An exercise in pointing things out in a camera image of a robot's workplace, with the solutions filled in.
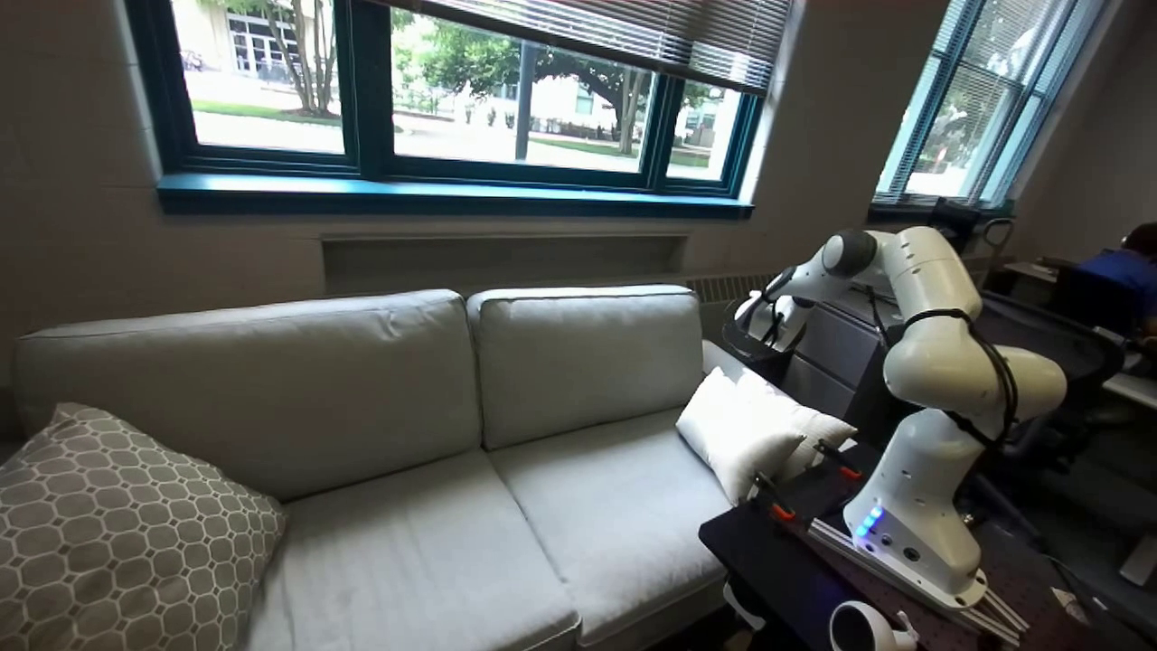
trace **white pillow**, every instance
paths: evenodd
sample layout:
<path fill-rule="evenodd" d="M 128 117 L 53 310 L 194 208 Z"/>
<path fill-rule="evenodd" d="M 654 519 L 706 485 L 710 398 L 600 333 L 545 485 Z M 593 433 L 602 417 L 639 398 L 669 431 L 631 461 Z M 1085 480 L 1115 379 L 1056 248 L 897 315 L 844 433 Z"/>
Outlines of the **white pillow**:
<path fill-rule="evenodd" d="M 740 503 L 756 473 L 799 476 L 821 444 L 853 433 L 848 425 L 799 404 L 752 368 L 711 368 L 688 403 L 677 431 L 706 461 L 730 503 Z"/>

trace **window frame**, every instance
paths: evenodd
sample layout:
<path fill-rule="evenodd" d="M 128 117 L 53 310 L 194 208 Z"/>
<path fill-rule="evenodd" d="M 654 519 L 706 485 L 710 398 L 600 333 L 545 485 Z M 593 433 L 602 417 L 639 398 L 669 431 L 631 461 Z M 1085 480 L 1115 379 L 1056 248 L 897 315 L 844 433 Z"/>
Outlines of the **window frame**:
<path fill-rule="evenodd" d="M 988 0 L 946 5 L 922 77 L 909 97 L 888 159 L 870 188 L 870 221 L 922 221 L 935 212 L 1011 216 L 1011 192 L 1022 182 L 1028 163 L 1060 107 L 1063 86 L 1071 83 L 1076 57 L 1087 51 L 1106 16 L 1106 5 L 1111 0 L 1081 11 L 1081 0 L 1056 0 L 1040 17 L 1045 28 L 1034 36 L 1015 72 L 993 72 L 981 62 L 968 62 L 968 42 Z M 998 132 L 985 136 L 988 144 L 977 144 L 981 167 L 965 176 L 968 188 L 963 198 L 909 192 L 917 156 L 930 144 L 935 117 L 963 68 L 1005 86 L 1009 107 L 1000 107 L 993 118 Z"/>
<path fill-rule="evenodd" d="M 639 169 L 574 169 L 530 163 L 427 159 L 393 151 L 390 126 L 390 6 L 331 0 L 342 156 L 216 150 L 194 142 L 176 16 L 170 0 L 122 0 L 138 42 L 153 142 L 170 212 L 630 212 L 630 216 L 748 216 L 736 198 L 765 91 L 740 91 L 721 182 L 669 176 L 683 81 L 654 72 Z M 318 182 L 277 192 L 277 182 Z"/>

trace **couch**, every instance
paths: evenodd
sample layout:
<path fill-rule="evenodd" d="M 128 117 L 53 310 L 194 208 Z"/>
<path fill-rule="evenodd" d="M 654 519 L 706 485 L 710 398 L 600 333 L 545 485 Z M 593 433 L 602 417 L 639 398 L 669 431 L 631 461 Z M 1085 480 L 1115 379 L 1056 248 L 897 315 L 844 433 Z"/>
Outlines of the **couch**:
<path fill-rule="evenodd" d="M 418 289 L 44 330 L 14 394 L 287 503 L 253 651 L 648 649 L 721 608 L 727 500 L 674 431 L 711 365 L 680 287 Z"/>

